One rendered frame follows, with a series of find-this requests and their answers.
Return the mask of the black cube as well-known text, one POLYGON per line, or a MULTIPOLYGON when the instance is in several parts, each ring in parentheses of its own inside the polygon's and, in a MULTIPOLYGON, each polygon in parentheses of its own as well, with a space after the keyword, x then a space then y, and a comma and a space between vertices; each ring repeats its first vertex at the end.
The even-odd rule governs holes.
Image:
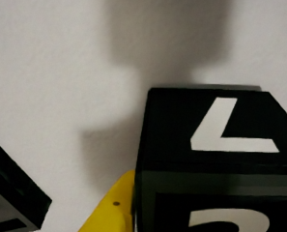
POLYGON ((269 91, 152 87, 137 232, 287 232, 287 112, 269 91))

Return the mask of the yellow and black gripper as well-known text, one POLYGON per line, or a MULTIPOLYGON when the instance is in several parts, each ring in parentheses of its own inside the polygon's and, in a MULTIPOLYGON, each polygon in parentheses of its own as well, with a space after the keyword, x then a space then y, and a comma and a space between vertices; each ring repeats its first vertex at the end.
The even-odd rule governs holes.
POLYGON ((126 172, 113 185, 77 232, 134 232, 134 173, 126 172))

